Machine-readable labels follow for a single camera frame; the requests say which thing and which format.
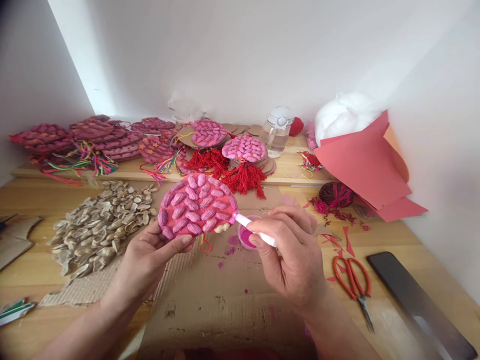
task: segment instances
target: red-handled scissors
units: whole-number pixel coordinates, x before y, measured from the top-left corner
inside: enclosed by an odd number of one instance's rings
[[[344,267],[346,268],[346,273],[348,274],[348,281],[350,282],[350,287],[344,283],[344,281],[342,280],[339,274],[339,267],[337,266],[337,263],[339,260],[343,261]],[[359,278],[357,277],[357,274],[355,273],[354,268],[352,267],[352,263],[357,264],[358,267],[363,272],[363,275],[365,276],[365,280],[366,280],[365,290],[360,284]],[[370,276],[367,270],[364,268],[362,263],[360,263],[360,261],[358,261],[356,258],[350,257],[348,259],[345,259],[342,256],[336,256],[335,258],[333,258],[333,272],[335,273],[335,277],[337,278],[340,285],[345,289],[347,294],[350,295],[350,297],[353,300],[358,300],[361,306],[361,310],[363,311],[363,315],[365,316],[366,323],[368,324],[368,327],[371,330],[371,332],[375,334],[374,324],[372,323],[372,319],[370,318],[369,308],[367,307],[367,302],[365,300],[365,296],[370,297],[370,294],[372,293],[372,283],[370,281]]]

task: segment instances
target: right hand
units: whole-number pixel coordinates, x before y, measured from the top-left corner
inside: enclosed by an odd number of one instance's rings
[[[298,206],[277,206],[247,226],[275,239],[281,255],[257,234],[249,238],[257,247],[268,284],[300,313],[320,305],[328,286],[322,250],[313,236],[316,227],[315,218]]]

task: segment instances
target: left hand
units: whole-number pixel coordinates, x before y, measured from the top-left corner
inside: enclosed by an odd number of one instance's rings
[[[167,242],[158,222],[151,223],[128,244],[115,277],[100,300],[101,306],[120,312],[139,307],[155,291],[167,262],[176,254],[188,253],[194,242],[191,235]]]

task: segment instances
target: plastic bag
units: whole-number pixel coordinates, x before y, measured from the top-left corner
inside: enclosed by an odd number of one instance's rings
[[[184,96],[179,91],[173,92],[167,105],[171,110],[175,111],[171,118],[178,123],[188,124],[202,118],[213,118],[213,114],[204,111],[199,103]]]
[[[385,107],[359,92],[339,93],[325,104],[315,117],[315,140],[334,138],[365,129]]]

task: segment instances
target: red paper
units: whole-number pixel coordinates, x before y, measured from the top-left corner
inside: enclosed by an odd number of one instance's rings
[[[398,200],[385,205],[379,210],[373,210],[387,223],[420,215],[428,211],[423,206],[418,205],[406,197],[401,197]]]
[[[394,166],[394,150],[382,134],[384,121],[379,117],[366,129],[327,139],[325,145],[322,140],[314,150],[333,176],[375,209],[412,193]]]

